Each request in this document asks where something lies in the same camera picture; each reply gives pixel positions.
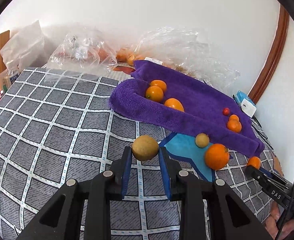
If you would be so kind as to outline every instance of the triangular cutout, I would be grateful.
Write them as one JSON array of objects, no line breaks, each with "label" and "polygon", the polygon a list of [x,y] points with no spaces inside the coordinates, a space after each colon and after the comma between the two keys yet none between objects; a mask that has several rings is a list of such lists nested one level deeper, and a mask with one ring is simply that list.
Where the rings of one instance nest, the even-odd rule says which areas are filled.
[{"label": "triangular cutout", "polygon": [[57,227],[66,196],[61,195],[40,218],[39,222],[52,228]]},{"label": "triangular cutout", "polygon": [[231,196],[226,195],[227,206],[229,209],[230,216],[232,218],[233,226],[238,228],[250,223],[249,218],[237,205],[237,203],[232,199]]}]

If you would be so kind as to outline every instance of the human hand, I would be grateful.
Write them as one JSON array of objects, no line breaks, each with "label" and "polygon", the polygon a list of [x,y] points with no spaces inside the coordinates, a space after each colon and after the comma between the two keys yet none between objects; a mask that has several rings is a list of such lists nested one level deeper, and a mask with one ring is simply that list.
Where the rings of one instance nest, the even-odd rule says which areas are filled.
[{"label": "human hand", "polygon": [[[270,216],[265,220],[265,229],[267,232],[275,239],[278,228],[276,226],[277,220],[280,218],[279,208],[277,202],[272,202],[272,209],[270,212]],[[283,240],[285,237],[289,235],[290,232],[294,230],[294,219],[289,220],[283,226],[281,235],[279,236],[278,240]]]}]

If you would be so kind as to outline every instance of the blue gripper pad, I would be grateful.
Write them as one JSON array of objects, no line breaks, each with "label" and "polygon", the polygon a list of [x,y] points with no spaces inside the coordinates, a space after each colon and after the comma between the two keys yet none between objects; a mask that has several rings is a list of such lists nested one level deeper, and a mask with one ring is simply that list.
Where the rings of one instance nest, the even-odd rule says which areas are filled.
[{"label": "blue gripper pad", "polygon": [[170,177],[169,177],[162,147],[159,148],[158,159],[159,159],[160,172],[161,172],[161,177],[163,180],[165,194],[167,198],[171,200]]},{"label": "blue gripper pad", "polygon": [[121,196],[122,196],[122,198],[124,198],[127,193],[128,181],[129,181],[130,170],[131,170],[131,163],[132,163],[132,159],[133,159],[133,153],[131,151],[131,147],[125,147],[125,151],[124,151],[123,155],[126,153],[127,158],[126,158],[126,162],[124,163],[124,172],[123,172],[122,180],[121,180]]}]

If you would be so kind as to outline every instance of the small brown fruit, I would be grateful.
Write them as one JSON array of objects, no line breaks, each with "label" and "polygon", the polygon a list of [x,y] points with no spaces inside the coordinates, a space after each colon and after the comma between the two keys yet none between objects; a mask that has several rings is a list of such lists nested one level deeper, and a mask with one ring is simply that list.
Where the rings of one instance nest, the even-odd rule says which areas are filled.
[{"label": "small brown fruit", "polygon": [[131,146],[133,155],[141,162],[151,160],[158,153],[157,141],[149,135],[139,136]]},{"label": "small brown fruit", "polygon": [[197,134],[195,143],[199,148],[205,148],[209,144],[209,137],[204,133]]}]

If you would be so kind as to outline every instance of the red tomato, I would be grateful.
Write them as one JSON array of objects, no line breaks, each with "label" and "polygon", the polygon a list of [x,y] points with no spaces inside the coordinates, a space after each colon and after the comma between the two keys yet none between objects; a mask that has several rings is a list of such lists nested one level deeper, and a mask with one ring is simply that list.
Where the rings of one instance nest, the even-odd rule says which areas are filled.
[{"label": "red tomato", "polygon": [[228,107],[224,108],[223,115],[228,116],[229,114],[230,114],[229,108]]}]

